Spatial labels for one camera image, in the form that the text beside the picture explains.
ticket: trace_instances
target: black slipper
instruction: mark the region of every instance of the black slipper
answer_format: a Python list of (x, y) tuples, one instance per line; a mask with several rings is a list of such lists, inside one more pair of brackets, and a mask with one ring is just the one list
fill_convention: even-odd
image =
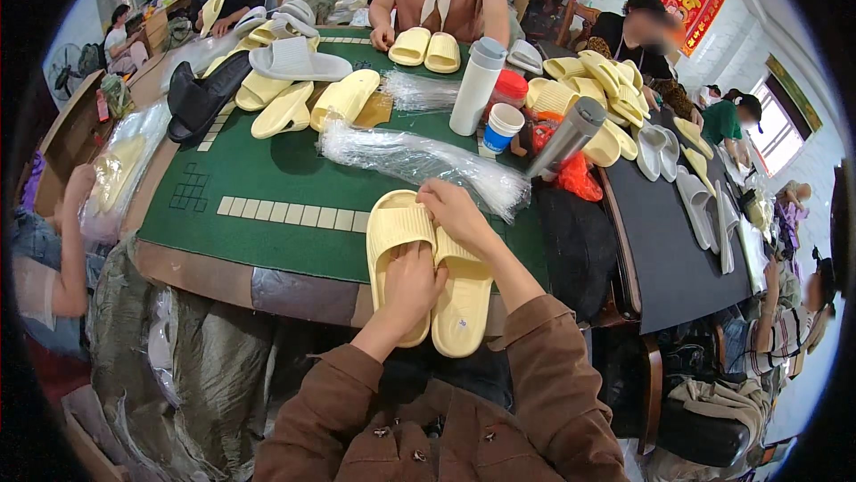
[(206, 79), (197, 79), (182, 62), (169, 80), (167, 104), (172, 112), (168, 135), (183, 145), (198, 144), (214, 119), (252, 71), (250, 52), (241, 50), (222, 61)]

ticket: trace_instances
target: red plastic jar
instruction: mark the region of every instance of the red plastic jar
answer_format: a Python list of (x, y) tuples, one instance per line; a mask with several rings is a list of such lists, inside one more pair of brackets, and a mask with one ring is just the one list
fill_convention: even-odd
[(527, 101), (528, 91), (529, 84), (526, 79), (513, 71), (502, 70), (499, 72), (497, 84), (493, 87), (493, 93), (490, 94), (490, 99), (487, 101), (482, 119), (487, 121), (490, 109), (495, 103), (508, 103), (516, 109), (522, 109), (523, 104)]

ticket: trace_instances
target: brown jacket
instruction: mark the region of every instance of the brown jacket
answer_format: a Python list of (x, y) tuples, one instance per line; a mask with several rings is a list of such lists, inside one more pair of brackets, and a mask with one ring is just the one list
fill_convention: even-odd
[[(350, 344), (330, 350), (280, 409), (253, 480), (626, 480), (573, 313), (552, 296), (530, 301), (491, 345), (506, 347), (516, 417), (438, 380), (395, 412), (372, 410), (383, 366)], [(438, 415), (432, 448), (421, 426)]]

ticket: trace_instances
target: standing fan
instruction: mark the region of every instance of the standing fan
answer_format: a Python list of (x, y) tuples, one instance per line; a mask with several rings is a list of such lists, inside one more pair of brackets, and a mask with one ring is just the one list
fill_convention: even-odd
[(71, 94), (83, 82), (83, 74), (77, 71), (80, 47), (66, 44), (54, 52), (48, 69), (48, 87), (55, 98), (68, 101)]

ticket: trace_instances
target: white thermos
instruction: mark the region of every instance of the white thermos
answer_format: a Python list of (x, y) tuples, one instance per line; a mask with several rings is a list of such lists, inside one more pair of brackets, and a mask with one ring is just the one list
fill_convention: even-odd
[(502, 44), (487, 36), (470, 46), (470, 60), (449, 118), (449, 127), (455, 133), (470, 136), (476, 132), (478, 119), (485, 112), (507, 54)]

